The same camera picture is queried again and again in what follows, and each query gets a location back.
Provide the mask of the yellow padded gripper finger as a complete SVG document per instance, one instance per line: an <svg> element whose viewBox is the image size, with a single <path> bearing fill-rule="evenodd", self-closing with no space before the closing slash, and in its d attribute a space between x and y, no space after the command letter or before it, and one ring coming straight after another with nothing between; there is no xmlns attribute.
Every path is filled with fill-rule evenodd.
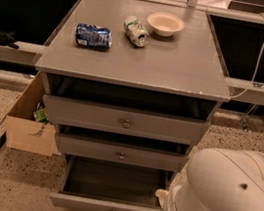
<svg viewBox="0 0 264 211"><path fill-rule="evenodd" d="M168 195L168 191L166 191L165 189L157 189L155 191L155 195L158 198L159 205L163 207Z"/></svg>

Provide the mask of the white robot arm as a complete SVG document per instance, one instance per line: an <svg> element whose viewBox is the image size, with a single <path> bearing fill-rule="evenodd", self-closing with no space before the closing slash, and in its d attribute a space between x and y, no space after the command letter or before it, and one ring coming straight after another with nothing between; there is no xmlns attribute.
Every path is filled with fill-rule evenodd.
<svg viewBox="0 0 264 211"><path fill-rule="evenodd" d="M186 169L186 182L155 191L162 211L264 211L264 153L207 148Z"/></svg>

